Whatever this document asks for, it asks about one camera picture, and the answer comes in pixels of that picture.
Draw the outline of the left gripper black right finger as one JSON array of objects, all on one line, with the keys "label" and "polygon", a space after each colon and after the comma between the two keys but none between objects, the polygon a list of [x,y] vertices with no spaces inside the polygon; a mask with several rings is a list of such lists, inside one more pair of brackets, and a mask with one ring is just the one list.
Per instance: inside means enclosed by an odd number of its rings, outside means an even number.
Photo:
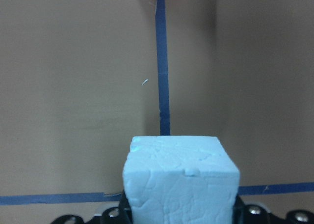
[{"label": "left gripper black right finger", "polygon": [[236,196],[233,206],[233,224],[314,224],[314,213],[297,209],[280,218],[258,204],[245,204]]}]

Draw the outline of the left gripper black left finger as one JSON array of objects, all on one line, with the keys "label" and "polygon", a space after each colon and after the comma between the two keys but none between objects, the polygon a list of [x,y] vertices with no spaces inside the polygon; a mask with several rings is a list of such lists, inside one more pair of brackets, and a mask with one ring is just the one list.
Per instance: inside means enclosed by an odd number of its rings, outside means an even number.
[{"label": "left gripper black left finger", "polygon": [[85,222],[78,215],[63,215],[52,221],[52,224],[131,224],[132,213],[129,202],[125,193],[121,194],[120,201],[117,206],[109,207],[101,211],[100,214],[95,214],[93,218]]}]

